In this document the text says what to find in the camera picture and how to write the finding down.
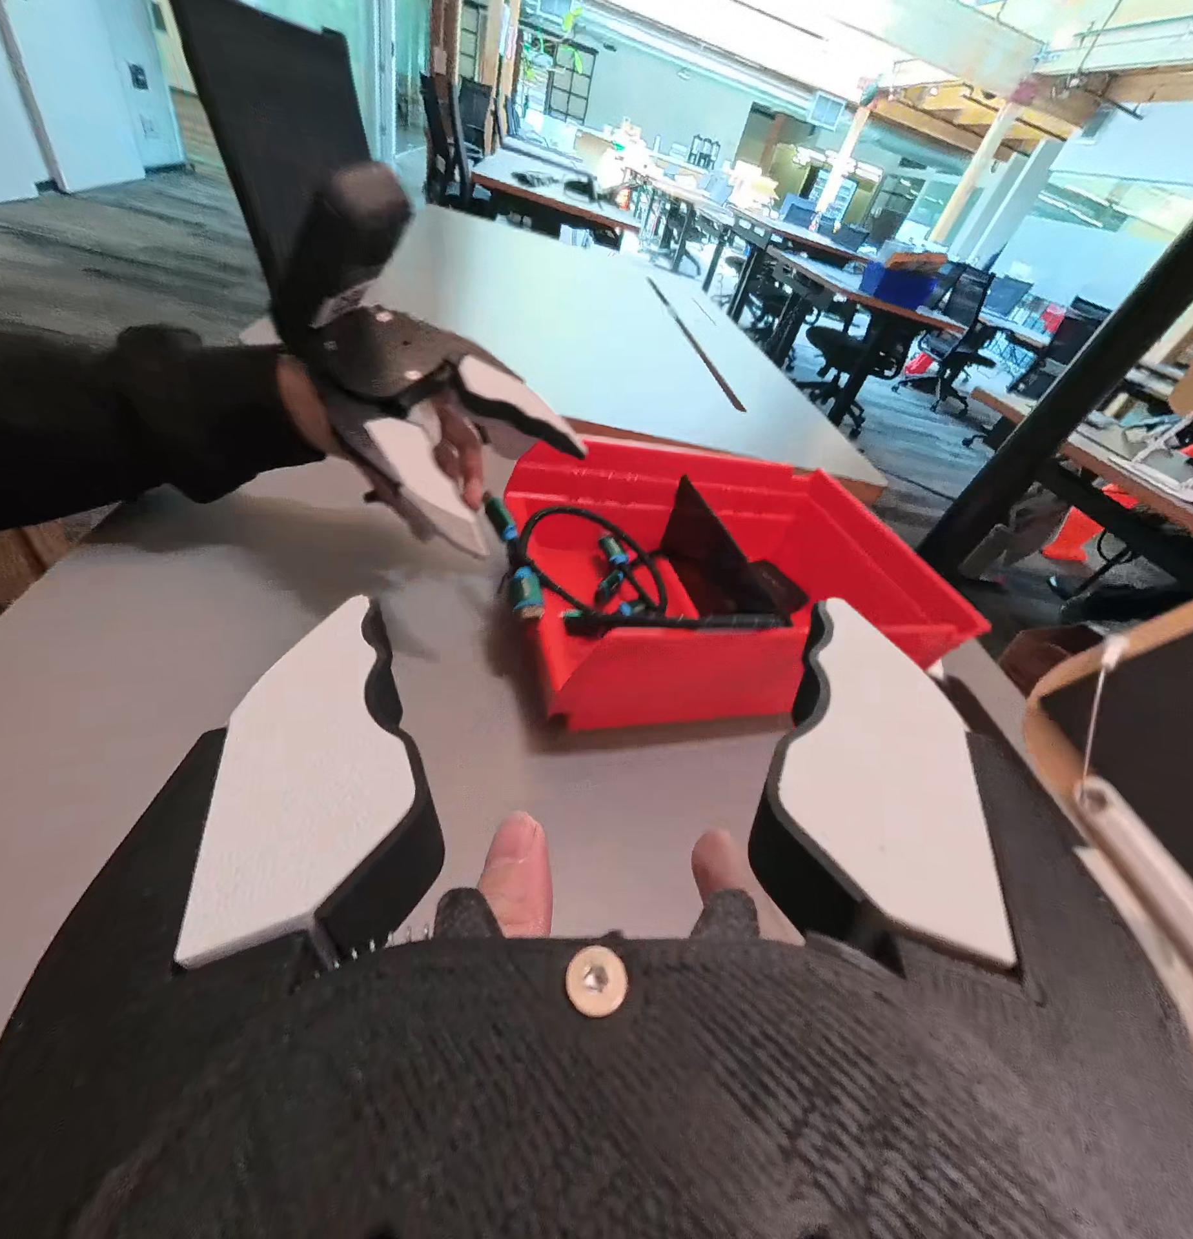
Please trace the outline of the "person's left forearm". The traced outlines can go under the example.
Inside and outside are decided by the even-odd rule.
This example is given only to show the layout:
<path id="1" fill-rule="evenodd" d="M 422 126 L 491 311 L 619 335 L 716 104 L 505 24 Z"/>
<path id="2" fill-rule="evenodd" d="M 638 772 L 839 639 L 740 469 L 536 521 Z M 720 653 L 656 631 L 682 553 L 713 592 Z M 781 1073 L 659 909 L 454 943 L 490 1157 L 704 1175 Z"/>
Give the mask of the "person's left forearm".
<path id="1" fill-rule="evenodd" d="M 0 333 L 0 532 L 162 485 L 212 502 L 335 451 L 307 375 L 278 347 L 162 326 L 108 348 Z"/>

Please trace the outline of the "person's left hand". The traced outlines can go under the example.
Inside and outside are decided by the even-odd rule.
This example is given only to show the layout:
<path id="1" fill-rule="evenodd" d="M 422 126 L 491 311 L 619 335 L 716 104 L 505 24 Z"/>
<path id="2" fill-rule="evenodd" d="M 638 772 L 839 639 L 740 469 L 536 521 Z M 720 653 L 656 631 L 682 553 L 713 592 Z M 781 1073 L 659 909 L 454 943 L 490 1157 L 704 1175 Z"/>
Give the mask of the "person's left hand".
<path id="1" fill-rule="evenodd" d="M 354 466 L 365 476 L 375 499 L 407 519 L 408 509 L 397 485 L 371 470 L 334 434 L 321 394 L 313 386 L 307 369 L 291 355 L 280 354 L 277 358 L 277 387 L 298 436 L 322 455 L 336 456 Z M 433 448 L 435 467 L 450 477 L 462 503 L 477 510 L 484 490 L 480 434 L 448 395 L 439 397 L 432 408 L 440 429 L 440 440 Z"/>

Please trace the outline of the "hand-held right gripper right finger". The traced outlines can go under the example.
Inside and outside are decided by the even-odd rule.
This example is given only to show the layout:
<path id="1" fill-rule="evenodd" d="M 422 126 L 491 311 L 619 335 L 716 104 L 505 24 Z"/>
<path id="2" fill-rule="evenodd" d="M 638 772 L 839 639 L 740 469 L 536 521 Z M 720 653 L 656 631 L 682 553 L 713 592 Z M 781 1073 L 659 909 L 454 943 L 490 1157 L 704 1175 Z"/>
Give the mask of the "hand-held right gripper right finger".
<path id="1" fill-rule="evenodd" d="M 814 606 L 747 841 L 799 938 L 897 972 L 908 946 L 1019 971 L 972 737 L 940 683 L 853 604 Z"/>

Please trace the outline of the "black high-back chair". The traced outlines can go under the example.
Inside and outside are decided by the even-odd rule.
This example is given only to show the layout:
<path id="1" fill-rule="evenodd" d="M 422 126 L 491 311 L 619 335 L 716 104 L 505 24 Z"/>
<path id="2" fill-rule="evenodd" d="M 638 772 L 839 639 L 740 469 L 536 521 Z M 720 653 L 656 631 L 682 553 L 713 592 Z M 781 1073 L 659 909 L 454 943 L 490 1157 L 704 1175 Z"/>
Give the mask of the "black high-back chair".
<path id="1" fill-rule="evenodd" d="M 428 129 L 425 202 L 479 218 L 495 218 L 493 195 L 472 180 L 475 147 L 468 142 L 462 124 L 458 84 L 433 73 L 421 73 L 419 89 Z"/>

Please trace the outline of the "red plastic bin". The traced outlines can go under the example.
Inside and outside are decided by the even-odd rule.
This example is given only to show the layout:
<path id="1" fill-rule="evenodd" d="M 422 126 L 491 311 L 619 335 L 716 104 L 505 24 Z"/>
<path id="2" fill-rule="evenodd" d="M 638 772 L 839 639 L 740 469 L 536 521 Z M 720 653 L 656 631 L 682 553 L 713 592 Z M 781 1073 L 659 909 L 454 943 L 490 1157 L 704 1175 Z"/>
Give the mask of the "red plastic bin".
<path id="1" fill-rule="evenodd" d="M 818 602 L 844 600 L 920 668 L 990 632 L 990 621 L 937 575 L 877 516 L 826 473 L 702 451 L 591 438 L 574 459 L 533 448 L 512 470 L 505 502 L 519 532 L 538 512 L 579 507 L 616 527 L 628 556 L 641 548 L 660 582 L 634 571 L 666 614 L 696 621 L 736 613 L 702 560 L 668 548 L 680 503 L 698 498 L 720 519 L 749 566 L 761 566 L 800 603 L 787 628 L 614 628 L 569 632 L 565 613 L 594 603 L 613 564 L 605 528 L 573 513 L 543 519 L 527 556 L 547 590 L 527 624 L 545 715 L 572 732 L 767 718 L 785 714 L 801 683 L 803 651 Z"/>

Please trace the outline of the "person's right hand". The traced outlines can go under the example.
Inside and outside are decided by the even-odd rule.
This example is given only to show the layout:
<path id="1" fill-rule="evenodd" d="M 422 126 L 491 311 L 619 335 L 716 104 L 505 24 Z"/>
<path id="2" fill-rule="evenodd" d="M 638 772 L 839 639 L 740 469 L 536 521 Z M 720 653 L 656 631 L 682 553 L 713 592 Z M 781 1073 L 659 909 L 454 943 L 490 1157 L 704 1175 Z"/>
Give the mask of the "person's right hand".
<path id="1" fill-rule="evenodd" d="M 554 881 L 543 826 L 523 812 L 511 813 L 495 830 L 477 884 L 507 938 L 548 938 L 554 918 Z M 691 853 L 702 903 L 721 891 L 743 891 L 757 907 L 763 938 L 801 946 L 805 938 L 760 886 L 729 832 L 710 830 Z"/>

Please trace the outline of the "long wood-edged desk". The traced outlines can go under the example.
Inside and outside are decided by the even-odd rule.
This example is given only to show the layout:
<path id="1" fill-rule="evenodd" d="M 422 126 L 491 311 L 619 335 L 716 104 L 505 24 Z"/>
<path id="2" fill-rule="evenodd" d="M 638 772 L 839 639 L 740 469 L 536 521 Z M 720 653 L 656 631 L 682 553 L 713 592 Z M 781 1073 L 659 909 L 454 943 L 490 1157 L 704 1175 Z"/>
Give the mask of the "long wood-edged desk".
<path id="1" fill-rule="evenodd" d="M 805 339 L 805 330 L 811 326 L 825 325 L 861 336 L 872 317 L 904 318 L 913 328 L 909 358 L 897 379 L 873 380 L 890 383 L 895 389 L 925 387 L 931 382 L 934 411 L 951 404 L 962 415 L 969 412 L 970 398 L 960 391 L 959 382 L 973 368 L 994 366 L 995 360 L 985 353 L 985 344 L 998 329 L 1008 326 L 1008 319 L 998 318 L 988 308 L 994 286 L 992 271 L 965 261 L 951 261 L 942 253 L 912 249 L 883 250 L 877 259 L 850 254 L 847 263 L 840 263 L 839 256 L 810 257 L 767 242 L 761 242 L 760 249 L 760 267 L 768 286 L 767 295 L 760 299 L 763 314 L 756 326 L 767 355 L 781 369 L 787 368 L 800 339 L 818 357 L 821 368 L 821 355 Z M 894 267 L 945 264 L 929 303 L 911 310 L 859 293 L 864 268 L 872 260 Z M 792 382 L 800 393 L 823 405 L 828 418 L 832 401 L 801 390 L 804 382 L 817 378 L 818 373 L 811 379 L 796 378 Z M 862 391 L 868 382 L 871 379 L 858 394 L 862 405 Z M 843 420 L 840 426 L 843 425 L 853 429 L 850 419 Z"/>

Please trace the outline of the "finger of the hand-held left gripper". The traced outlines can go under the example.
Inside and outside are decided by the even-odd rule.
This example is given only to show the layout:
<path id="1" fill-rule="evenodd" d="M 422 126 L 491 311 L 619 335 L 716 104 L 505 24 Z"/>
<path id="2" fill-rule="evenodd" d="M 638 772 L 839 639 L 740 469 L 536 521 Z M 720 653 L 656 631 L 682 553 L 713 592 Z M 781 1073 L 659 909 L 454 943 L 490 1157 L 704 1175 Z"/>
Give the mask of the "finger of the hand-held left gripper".
<path id="1" fill-rule="evenodd" d="M 454 369 L 458 400 L 497 455 L 518 460 L 537 445 L 584 459 L 587 444 L 520 378 L 475 354 Z"/>
<path id="2" fill-rule="evenodd" d="M 440 429 L 432 407 L 408 419 L 378 416 L 364 425 L 367 463 L 397 485 L 408 509 L 404 519 L 424 541 L 440 539 L 475 560 L 489 555 L 482 506 L 462 503 L 450 477 L 435 467 L 433 448 Z"/>

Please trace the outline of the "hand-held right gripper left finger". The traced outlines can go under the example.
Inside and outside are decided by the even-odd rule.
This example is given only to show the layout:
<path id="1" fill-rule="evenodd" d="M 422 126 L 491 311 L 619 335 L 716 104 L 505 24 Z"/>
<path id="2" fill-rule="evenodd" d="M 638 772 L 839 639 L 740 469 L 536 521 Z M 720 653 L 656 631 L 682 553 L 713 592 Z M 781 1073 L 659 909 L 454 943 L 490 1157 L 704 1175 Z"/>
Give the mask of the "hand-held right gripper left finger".
<path id="1" fill-rule="evenodd" d="M 393 944 L 446 857 L 379 606 L 354 596 L 224 730 L 174 962 L 292 935 L 325 967 Z"/>

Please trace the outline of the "orange cone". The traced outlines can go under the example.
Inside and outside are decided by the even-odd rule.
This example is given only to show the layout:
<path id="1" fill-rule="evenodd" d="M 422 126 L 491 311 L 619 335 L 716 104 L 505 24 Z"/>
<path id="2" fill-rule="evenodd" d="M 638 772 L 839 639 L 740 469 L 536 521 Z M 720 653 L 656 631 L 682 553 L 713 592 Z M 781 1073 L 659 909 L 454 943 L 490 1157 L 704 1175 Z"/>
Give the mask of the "orange cone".
<path id="1" fill-rule="evenodd" d="M 1115 484 L 1106 484 L 1099 490 L 1122 507 L 1133 509 L 1136 505 L 1135 498 Z M 1104 532 L 1099 521 L 1071 506 L 1053 539 L 1039 549 L 1039 555 L 1053 563 L 1084 566 L 1088 559 L 1088 543 Z"/>

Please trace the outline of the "blue storage bin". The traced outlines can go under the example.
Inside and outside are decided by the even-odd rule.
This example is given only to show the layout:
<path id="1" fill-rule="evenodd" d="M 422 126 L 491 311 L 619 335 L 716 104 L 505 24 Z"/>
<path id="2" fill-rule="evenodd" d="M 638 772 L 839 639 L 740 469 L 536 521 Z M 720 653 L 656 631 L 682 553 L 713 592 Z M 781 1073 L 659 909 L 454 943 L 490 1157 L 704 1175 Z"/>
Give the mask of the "blue storage bin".
<path id="1" fill-rule="evenodd" d="M 894 267 L 872 260 L 864 268 L 858 290 L 877 301 L 918 310 L 933 296 L 944 264 Z"/>

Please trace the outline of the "black glossy panel device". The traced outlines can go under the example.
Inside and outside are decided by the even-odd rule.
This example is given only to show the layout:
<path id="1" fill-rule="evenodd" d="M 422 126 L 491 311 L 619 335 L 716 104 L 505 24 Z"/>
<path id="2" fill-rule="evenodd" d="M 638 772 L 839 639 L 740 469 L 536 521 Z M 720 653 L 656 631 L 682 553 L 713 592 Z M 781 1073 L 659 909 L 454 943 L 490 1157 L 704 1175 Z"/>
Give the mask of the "black glossy panel device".
<path id="1" fill-rule="evenodd" d="M 698 611 L 684 628 L 765 631 L 790 628 L 811 600 L 769 560 L 752 560 L 709 501 L 682 474 L 656 552 L 667 561 Z"/>

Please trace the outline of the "black diagonal pole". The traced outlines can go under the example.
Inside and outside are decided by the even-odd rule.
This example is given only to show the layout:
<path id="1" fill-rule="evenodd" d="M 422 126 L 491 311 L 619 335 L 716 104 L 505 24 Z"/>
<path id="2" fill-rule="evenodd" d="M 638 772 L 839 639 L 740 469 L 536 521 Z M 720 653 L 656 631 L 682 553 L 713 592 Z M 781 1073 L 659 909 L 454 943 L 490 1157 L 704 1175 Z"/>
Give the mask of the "black diagonal pole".
<path id="1" fill-rule="evenodd" d="M 955 578 L 1042 467 L 1193 303 L 1193 220 L 995 449 L 918 548 Z"/>

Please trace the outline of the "black framed window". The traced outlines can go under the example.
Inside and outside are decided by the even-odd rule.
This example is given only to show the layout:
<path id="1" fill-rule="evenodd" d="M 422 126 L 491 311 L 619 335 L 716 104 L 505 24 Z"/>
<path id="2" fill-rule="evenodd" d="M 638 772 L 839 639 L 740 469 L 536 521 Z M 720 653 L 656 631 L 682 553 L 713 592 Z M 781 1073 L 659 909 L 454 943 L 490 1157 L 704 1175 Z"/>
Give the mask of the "black framed window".
<path id="1" fill-rule="evenodd" d="M 551 66 L 544 98 L 547 116 L 574 126 L 585 124 L 594 65 L 592 57 L 581 54 L 577 61 Z"/>

